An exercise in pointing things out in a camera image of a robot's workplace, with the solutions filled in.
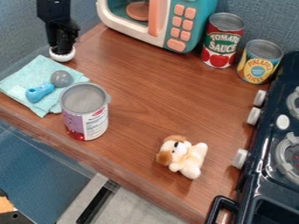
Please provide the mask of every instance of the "tomato sauce can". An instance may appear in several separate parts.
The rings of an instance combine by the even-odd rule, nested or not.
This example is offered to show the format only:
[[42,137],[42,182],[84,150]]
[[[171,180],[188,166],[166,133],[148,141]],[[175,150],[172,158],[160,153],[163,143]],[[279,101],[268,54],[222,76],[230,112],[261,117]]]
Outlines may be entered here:
[[92,83],[76,83],[60,95],[66,133],[77,140],[100,137],[108,128],[108,104],[111,96]]
[[254,39],[247,43],[237,73],[244,81],[253,84],[265,84],[272,76],[282,60],[282,49],[267,40]]
[[237,15],[226,12],[211,15],[201,53],[202,61],[215,68],[231,66],[243,32],[243,19]]

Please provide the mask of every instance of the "stove burner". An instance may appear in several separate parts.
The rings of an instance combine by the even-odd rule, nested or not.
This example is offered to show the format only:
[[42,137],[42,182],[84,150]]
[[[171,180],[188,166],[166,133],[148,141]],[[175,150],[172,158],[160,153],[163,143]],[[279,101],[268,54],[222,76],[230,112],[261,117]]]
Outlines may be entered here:
[[288,147],[285,152],[286,161],[290,163],[294,172],[299,175],[299,145],[295,147]]
[[299,185],[299,137],[294,136],[293,132],[278,143],[275,160],[280,172]]
[[296,87],[295,91],[289,95],[287,99],[287,106],[289,113],[299,119],[299,87]]

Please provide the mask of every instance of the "toy microwave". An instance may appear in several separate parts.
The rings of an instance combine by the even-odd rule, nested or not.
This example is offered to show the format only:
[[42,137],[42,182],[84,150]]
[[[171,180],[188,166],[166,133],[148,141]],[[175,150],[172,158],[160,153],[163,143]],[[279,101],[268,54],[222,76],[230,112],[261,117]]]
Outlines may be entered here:
[[217,0],[97,0],[96,4],[108,27],[154,46],[187,53],[199,42]]

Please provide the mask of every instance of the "plush dog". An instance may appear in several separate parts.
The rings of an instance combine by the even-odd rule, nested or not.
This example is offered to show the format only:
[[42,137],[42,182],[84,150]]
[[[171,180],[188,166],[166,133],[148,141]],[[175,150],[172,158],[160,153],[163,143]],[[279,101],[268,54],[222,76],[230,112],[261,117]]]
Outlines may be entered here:
[[169,166],[172,172],[180,171],[189,179],[200,176],[208,146],[205,143],[191,145],[184,136],[169,136],[156,155],[156,161]]

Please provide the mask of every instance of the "purple can label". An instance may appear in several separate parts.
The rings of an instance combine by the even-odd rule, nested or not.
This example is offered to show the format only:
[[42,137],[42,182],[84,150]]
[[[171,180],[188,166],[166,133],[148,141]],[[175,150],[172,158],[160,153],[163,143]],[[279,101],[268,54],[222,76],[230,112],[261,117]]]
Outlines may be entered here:
[[77,140],[88,141],[100,137],[108,128],[108,105],[95,113],[76,115],[63,111],[66,133]]

